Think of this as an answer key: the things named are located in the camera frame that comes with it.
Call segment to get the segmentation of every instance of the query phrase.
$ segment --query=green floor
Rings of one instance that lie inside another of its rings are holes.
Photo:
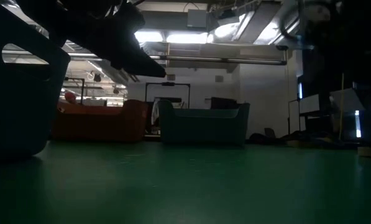
[[[371,223],[355,151],[51,142],[0,166],[0,223]]]

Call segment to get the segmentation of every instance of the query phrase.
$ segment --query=plastic container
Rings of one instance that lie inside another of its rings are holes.
[[[234,110],[174,109],[166,100],[158,105],[164,143],[245,143],[248,103]]]
[[[48,65],[5,63],[7,44]],[[45,147],[69,61],[61,48],[0,6],[0,158],[31,156]]]

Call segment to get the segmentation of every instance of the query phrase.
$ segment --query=ceiling light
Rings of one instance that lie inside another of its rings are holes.
[[[235,23],[232,23],[232,24],[226,24],[226,25],[220,26],[214,31],[214,34],[217,37],[220,37],[220,38],[225,37],[225,36],[233,33],[236,30],[238,25],[239,25],[239,23],[235,22]]]
[[[95,65],[94,63],[87,61],[91,66],[97,69],[99,72],[103,72],[103,69],[100,66]]]
[[[122,96],[84,96],[83,99],[92,99],[92,100],[123,100]]]
[[[209,34],[208,39],[207,39],[207,43],[210,44],[210,43],[213,43],[213,42],[214,42],[214,36],[212,34]]]
[[[246,16],[246,13],[245,14],[242,14],[239,16],[239,22],[242,22],[243,18]]]
[[[172,34],[167,37],[168,43],[177,44],[205,44],[208,38],[208,33],[202,34]]]
[[[137,31],[134,35],[140,43],[163,41],[162,34],[159,31]]]
[[[239,17],[235,15],[235,12],[232,9],[227,9],[224,10],[224,12],[222,12],[222,14],[218,17],[217,22],[220,26],[232,24],[239,22]]]
[[[254,11],[250,11],[247,14],[243,14],[239,16],[240,23],[237,26],[237,30],[235,31],[234,36],[232,37],[233,40],[239,40],[243,32],[246,30],[247,25],[249,25],[250,20],[254,16]]]

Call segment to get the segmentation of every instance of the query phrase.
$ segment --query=pipe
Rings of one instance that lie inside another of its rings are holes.
[[[34,56],[32,53],[26,50],[2,50],[2,54],[4,55],[28,55]],[[92,61],[102,61],[101,58],[97,57],[95,54],[88,54],[88,53],[67,53],[72,60],[92,60]]]
[[[85,82],[85,85],[95,85],[95,86],[110,86],[112,87],[113,85],[117,85],[117,83],[95,83],[95,82]]]
[[[32,55],[25,50],[3,50],[2,54],[12,55]],[[73,59],[87,58],[87,60],[100,59],[95,54],[89,53],[68,53]],[[180,60],[189,62],[220,62],[220,63],[244,63],[256,65],[286,65],[287,61],[269,60],[269,59],[252,59],[252,58],[218,58],[218,57],[192,57],[192,56],[177,56],[177,55],[150,55],[154,60]]]

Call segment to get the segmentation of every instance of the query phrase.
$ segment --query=white wall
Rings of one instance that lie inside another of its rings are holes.
[[[221,97],[236,99],[234,93],[235,86],[232,82],[232,75],[228,74],[225,69],[212,68],[167,68],[168,74],[175,74],[175,83],[191,84],[190,108],[208,109],[210,101],[206,98]],[[224,82],[216,83],[215,76],[222,75]],[[128,99],[141,100],[145,99],[145,83],[167,82],[166,78],[139,77],[140,83],[129,83],[127,87]],[[188,91],[185,86],[156,86],[149,85],[147,100],[155,96],[179,97],[187,101]]]
[[[247,136],[264,134],[264,128],[272,128],[277,137],[288,134],[288,102],[296,99],[297,94],[295,65],[291,60],[288,67],[239,66],[239,103],[250,103]],[[297,117],[291,113],[291,127],[298,127]]]
[[[296,71],[295,57],[289,59],[288,66],[243,64],[231,74],[223,69],[167,69],[168,74],[176,75],[176,83],[191,84],[190,108],[209,108],[210,102],[205,98],[212,96],[250,103],[247,138],[253,133],[264,134],[264,128],[272,128],[277,137],[288,134],[288,102],[297,98]],[[224,83],[215,83],[215,75],[224,76]],[[144,101],[145,82],[167,81],[165,78],[139,78],[142,83],[129,84],[128,99]],[[179,89],[164,92],[172,97],[182,94]],[[298,130],[297,108],[290,106],[291,132]]]

